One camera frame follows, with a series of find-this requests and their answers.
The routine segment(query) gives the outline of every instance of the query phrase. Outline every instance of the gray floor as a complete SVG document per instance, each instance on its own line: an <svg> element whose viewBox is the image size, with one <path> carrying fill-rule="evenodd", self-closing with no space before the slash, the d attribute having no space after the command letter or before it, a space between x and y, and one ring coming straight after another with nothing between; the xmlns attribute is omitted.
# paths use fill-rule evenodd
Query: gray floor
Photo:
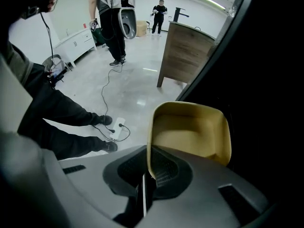
<svg viewBox="0 0 304 228"><path fill-rule="evenodd" d="M123 142L118 142L118 150L147 143L149 119L159 104L174 101L186 84L165 78L161 88L157 88L162 55L167 34L162 37L147 36L126 41L126 60L121 73L110 73L110 84L104 88L104 97L108 104L108 115L126 120L125 125L131 135ZM107 75L111 69L109 63L113 58L106 48L97 47L76 61L76 68L67 72L64 82L58 82L56 89L83 106L87 111L105 114L105 104L101 97L101 89L107 83ZM73 127L51 122L52 125L68 133L81 136L104 137L92 126ZM110 132L98 126L109 136ZM126 137L127 131L120 134ZM104 151L91 152L86 156L104 154Z"/></svg>

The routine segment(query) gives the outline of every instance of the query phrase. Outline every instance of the white wall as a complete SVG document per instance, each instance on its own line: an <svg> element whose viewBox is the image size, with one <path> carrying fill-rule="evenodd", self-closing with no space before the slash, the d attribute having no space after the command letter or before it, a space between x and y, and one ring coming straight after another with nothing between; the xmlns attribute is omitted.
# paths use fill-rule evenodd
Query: white wall
<svg viewBox="0 0 304 228"><path fill-rule="evenodd" d="M150 17L152 9L158 4L159 0L135 0L135 12L137 20L153 20ZM227 18L224 12L205 5L204 3L195 0L164 0L165 6L168 9L168 14L165 15L163 30L168 30L169 20L173 20L175 8L182 8L185 11L181 13L189 15L189 18L180 15L178 22L181 24L189 25L191 27L200 27L201 30L212 37L216 38Z"/></svg>
<svg viewBox="0 0 304 228"><path fill-rule="evenodd" d="M55 9L50 13L54 28L59 39L67 37L89 26L90 14L88 0L58 0Z"/></svg>
<svg viewBox="0 0 304 228"><path fill-rule="evenodd" d="M43 17L50 28L52 44L54 46L59 42L59 38L55 32L49 14L43 13ZM32 62L41 64L45 59L52 55L47 28L44 25L40 14L27 20L19 19L12 24L9 30L9 40Z"/></svg>

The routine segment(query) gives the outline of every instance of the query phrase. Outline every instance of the white cabinet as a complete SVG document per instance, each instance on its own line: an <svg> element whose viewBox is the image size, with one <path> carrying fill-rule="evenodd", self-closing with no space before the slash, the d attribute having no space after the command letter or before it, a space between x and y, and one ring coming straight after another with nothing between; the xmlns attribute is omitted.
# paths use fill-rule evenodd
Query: white cabinet
<svg viewBox="0 0 304 228"><path fill-rule="evenodd" d="M97 50L92 33L87 28L61 40L54 47L54 53L59 54L64 62L70 62L73 67L76 67L74 61L92 48Z"/></svg>

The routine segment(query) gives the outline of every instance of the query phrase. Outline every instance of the green object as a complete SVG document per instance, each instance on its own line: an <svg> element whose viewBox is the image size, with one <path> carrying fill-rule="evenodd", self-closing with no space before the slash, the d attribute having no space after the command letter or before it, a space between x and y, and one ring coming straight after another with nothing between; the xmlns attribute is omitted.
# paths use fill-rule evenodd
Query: green object
<svg viewBox="0 0 304 228"><path fill-rule="evenodd" d="M91 32L92 32L95 44L99 43L100 45L103 45L105 43L105 39L103 38L103 36L101 34L101 28L96 28L95 31L91 31Z"/></svg>

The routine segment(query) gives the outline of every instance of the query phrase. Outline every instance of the black pants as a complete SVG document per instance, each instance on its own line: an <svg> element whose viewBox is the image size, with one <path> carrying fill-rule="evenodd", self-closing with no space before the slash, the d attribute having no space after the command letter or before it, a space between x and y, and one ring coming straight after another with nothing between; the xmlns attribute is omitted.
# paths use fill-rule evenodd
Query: black pants
<svg viewBox="0 0 304 228"><path fill-rule="evenodd" d="M152 27L152 33L155 32L156 26L158 24L158 31L157 31L157 33L160 34L161 33L161 29L162 29L162 23L163 23L163 16L154 15L154 24L153 24L153 27Z"/></svg>
<svg viewBox="0 0 304 228"><path fill-rule="evenodd" d="M125 56L124 35L120 29L118 21L119 9L109 9L100 15L102 35L106 45L109 47L113 58L121 61L121 56Z"/></svg>
<svg viewBox="0 0 304 228"><path fill-rule="evenodd" d="M100 122L100 116L87 112L59 90L53 89L42 65L34 64L24 87L33 101L21 121L19 134L36 141L41 148L52 150L59 160L82 156L105 147L105 141L98 137L68 134L43 120L86 126Z"/></svg>

